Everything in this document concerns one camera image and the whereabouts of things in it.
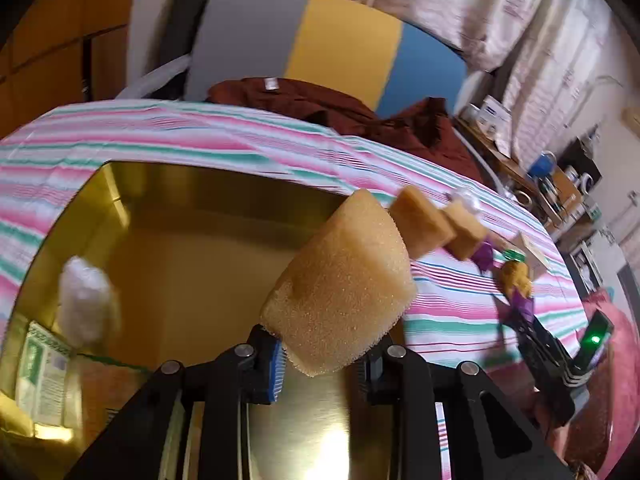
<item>white cotton ball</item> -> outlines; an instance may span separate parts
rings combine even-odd
[[[82,258],[73,256],[60,275],[61,334],[75,348],[92,346],[117,332],[120,314],[107,275]]]
[[[457,188],[453,193],[451,193],[452,200],[462,200],[462,203],[465,205],[467,211],[469,211],[472,215],[477,215],[482,211],[482,204],[478,196],[466,186],[462,186]]]

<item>maroon garment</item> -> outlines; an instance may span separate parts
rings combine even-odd
[[[218,83],[208,101],[268,110],[328,126],[341,135],[375,140],[485,184],[476,161],[456,137],[442,98],[426,98],[388,119],[380,120],[361,101],[323,86],[278,78],[267,90],[263,78]]]

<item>sponge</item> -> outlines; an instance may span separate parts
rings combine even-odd
[[[287,266],[260,320],[282,339],[293,364],[314,376],[363,355],[415,295],[409,256],[394,221],[360,189]]]
[[[523,298],[530,298],[533,285],[529,279],[529,267],[524,262],[510,260],[506,262],[498,273],[500,291],[509,301],[513,298],[514,290],[518,290]]]
[[[456,237],[447,244],[447,250],[459,260],[469,259],[489,230],[465,208],[461,200],[454,200],[442,212],[456,232]]]
[[[409,257],[416,260],[455,237],[446,216],[415,186],[405,187],[389,208]]]

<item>striped tablecloth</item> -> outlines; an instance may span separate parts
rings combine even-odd
[[[151,100],[56,108],[0,143],[1,333],[47,232],[109,160],[210,166],[344,195],[365,187],[385,206],[407,184],[439,206],[451,190],[473,186],[485,225],[507,238],[525,232],[550,259],[551,272],[534,286],[536,314],[569,352],[577,350],[575,332],[586,317],[574,284],[542,225],[514,203],[413,155],[314,124],[247,108]],[[494,298],[504,298],[491,277],[444,250],[413,262],[412,271],[419,294],[404,330],[413,350],[433,363],[473,360],[500,374],[519,361],[513,331],[498,323]],[[448,476],[448,459],[443,469]]]

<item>purple clip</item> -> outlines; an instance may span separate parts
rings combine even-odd
[[[494,266],[494,245],[487,238],[471,256],[471,261],[478,266],[480,272],[487,272]]]
[[[524,298],[522,293],[515,286],[511,295],[511,306],[517,308],[525,321],[529,324],[533,323],[533,298]]]

